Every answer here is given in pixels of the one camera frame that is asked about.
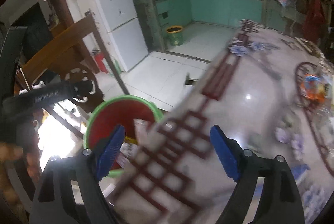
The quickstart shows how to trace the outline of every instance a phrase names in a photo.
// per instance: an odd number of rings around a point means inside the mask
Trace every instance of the floor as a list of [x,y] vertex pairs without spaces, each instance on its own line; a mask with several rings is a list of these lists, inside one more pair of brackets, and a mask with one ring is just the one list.
[[192,23],[183,30],[183,45],[171,47],[168,51],[212,61],[234,33],[233,28]]
[[[160,109],[170,111],[177,106],[189,91],[184,86],[187,74],[199,79],[209,64],[170,55],[152,52],[131,71],[122,73],[121,78],[131,95],[139,96],[156,104]],[[104,100],[122,95],[115,78],[106,73],[96,76]]]

